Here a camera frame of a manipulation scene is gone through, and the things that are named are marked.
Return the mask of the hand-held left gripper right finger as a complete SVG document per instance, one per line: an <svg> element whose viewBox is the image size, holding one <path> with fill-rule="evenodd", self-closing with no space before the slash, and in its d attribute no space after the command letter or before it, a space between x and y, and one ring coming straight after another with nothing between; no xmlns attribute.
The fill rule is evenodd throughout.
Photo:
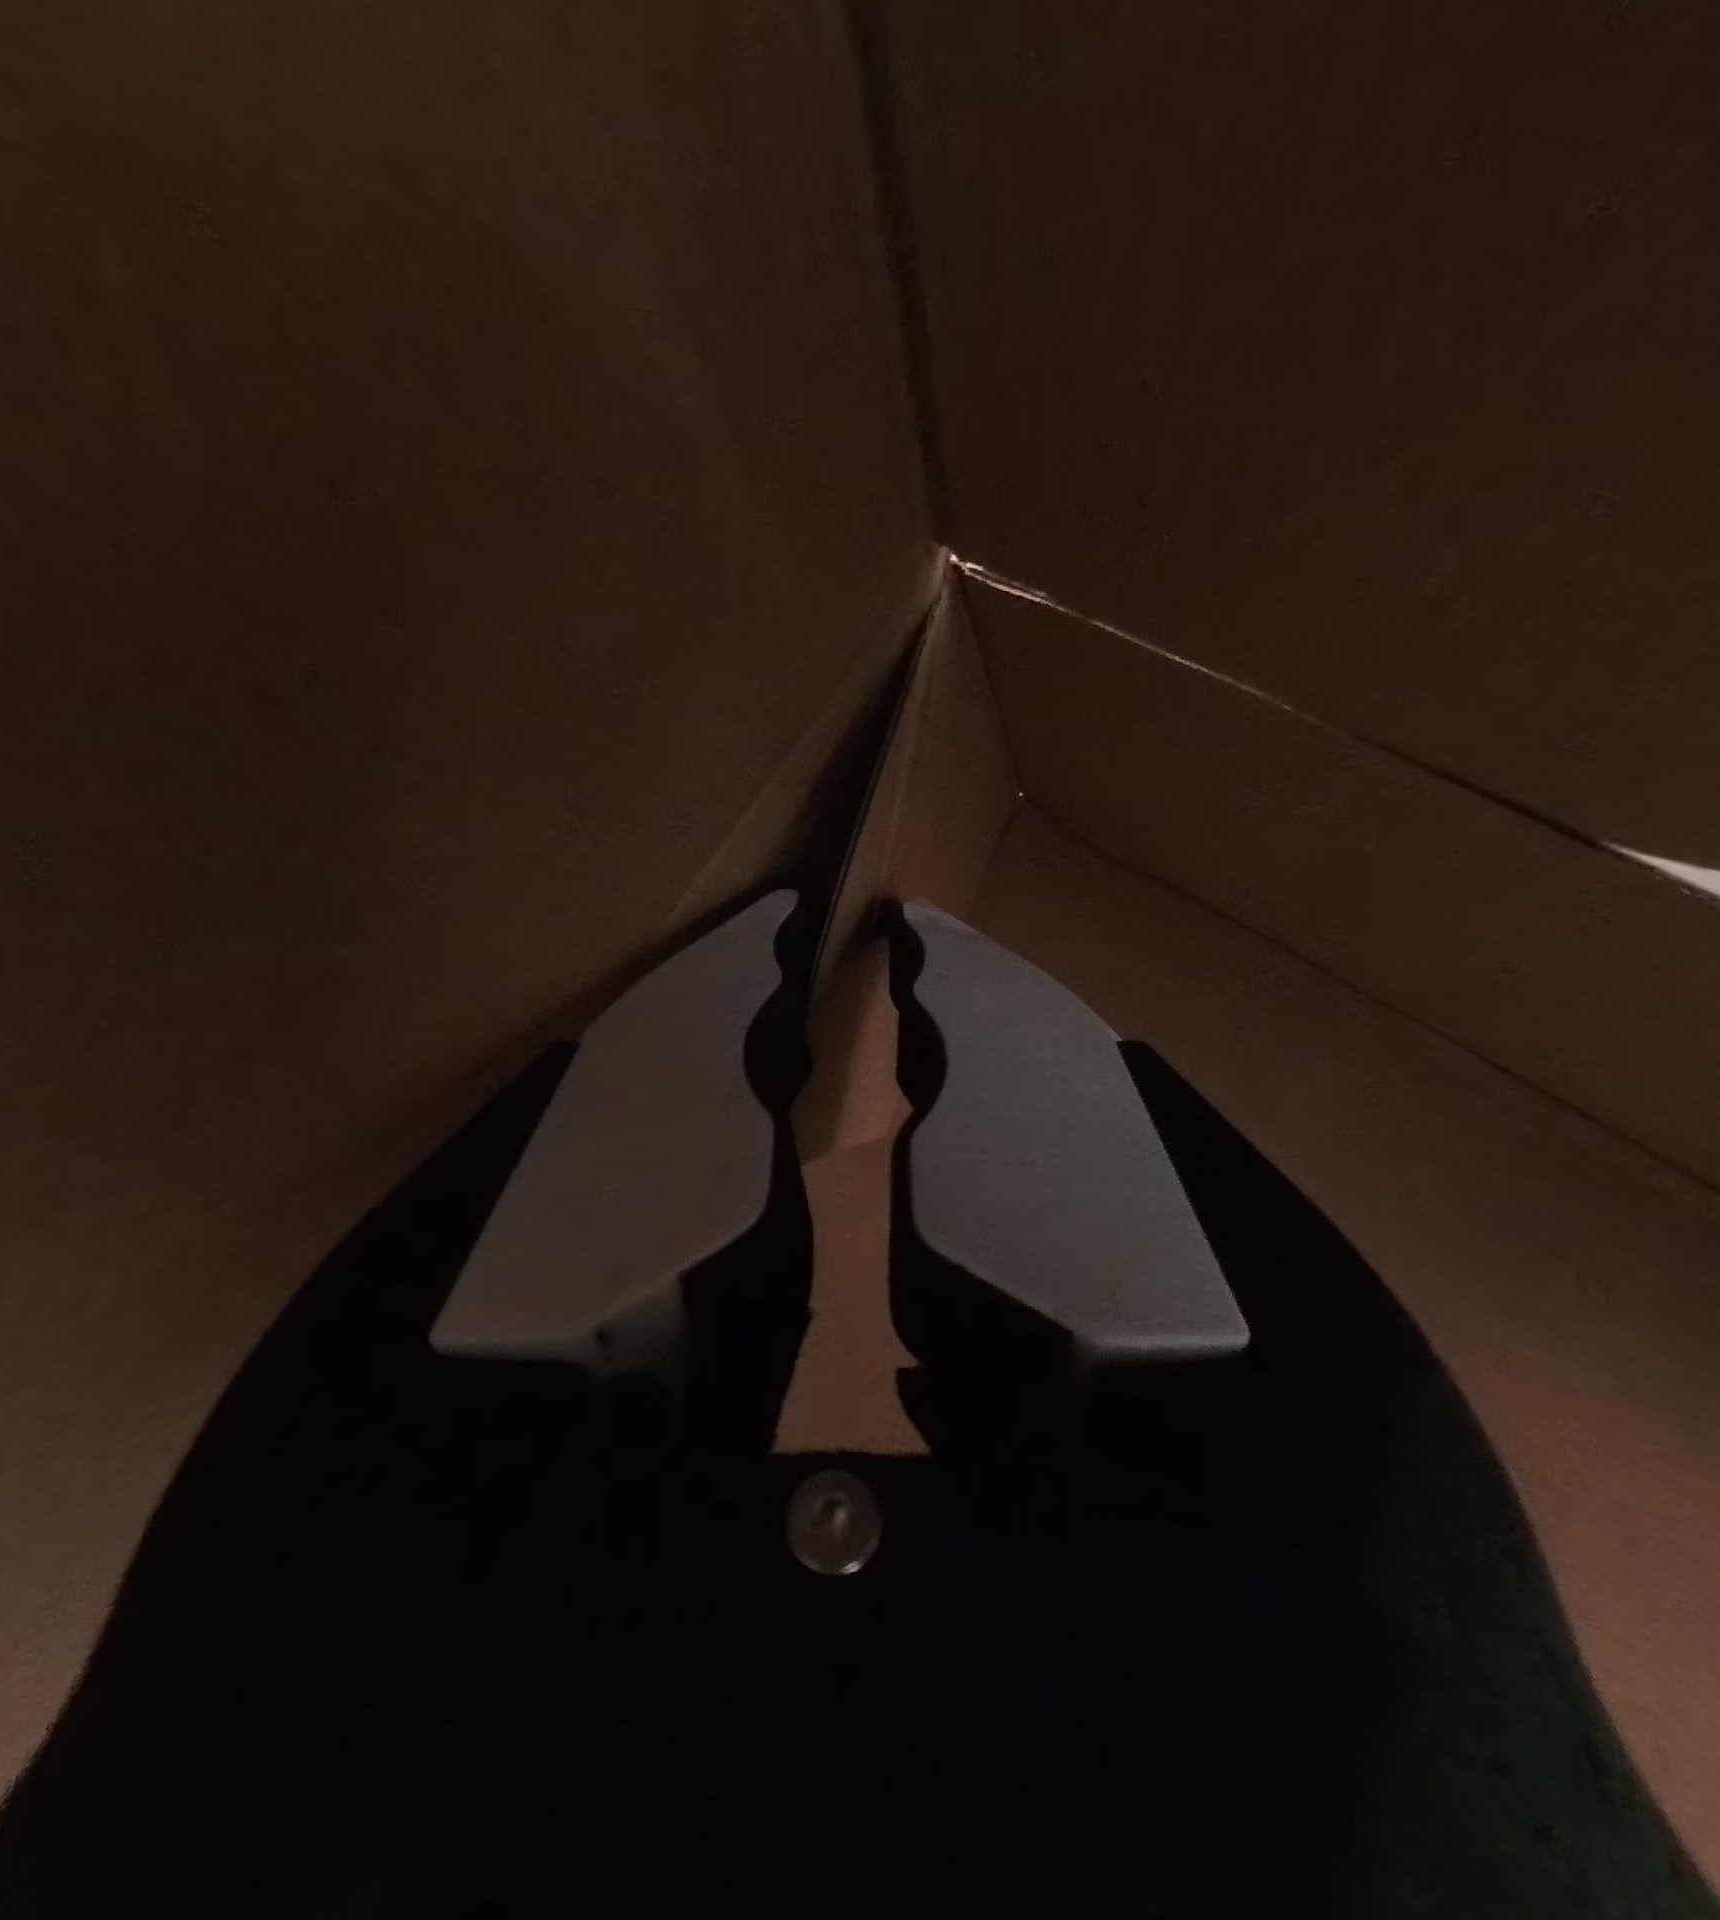
<svg viewBox="0 0 1720 1920"><path fill-rule="evenodd" d="M880 928L908 1107L887 1309L919 1437L999 1444L1091 1380L1244 1355L1247 1319L1112 1025L934 903Z"/></svg>

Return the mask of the white cardboard mailer box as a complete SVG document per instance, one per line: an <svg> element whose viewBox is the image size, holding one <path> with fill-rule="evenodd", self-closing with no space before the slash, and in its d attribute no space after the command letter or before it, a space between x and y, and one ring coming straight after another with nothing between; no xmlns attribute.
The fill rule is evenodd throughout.
<svg viewBox="0 0 1720 1920"><path fill-rule="evenodd" d="M777 888L776 1438L435 1355ZM1244 1355L916 1429L910 900ZM0 1916L1720 1916L1720 4L0 4Z"/></svg>

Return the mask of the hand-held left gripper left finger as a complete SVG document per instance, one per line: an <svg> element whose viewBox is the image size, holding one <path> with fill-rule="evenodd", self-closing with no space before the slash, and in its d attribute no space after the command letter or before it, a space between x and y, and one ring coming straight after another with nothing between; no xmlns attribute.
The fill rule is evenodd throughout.
<svg viewBox="0 0 1720 1920"><path fill-rule="evenodd" d="M599 1012L429 1327L447 1360L658 1382L707 1442L769 1442L809 1324L793 1107L822 916L772 888Z"/></svg>

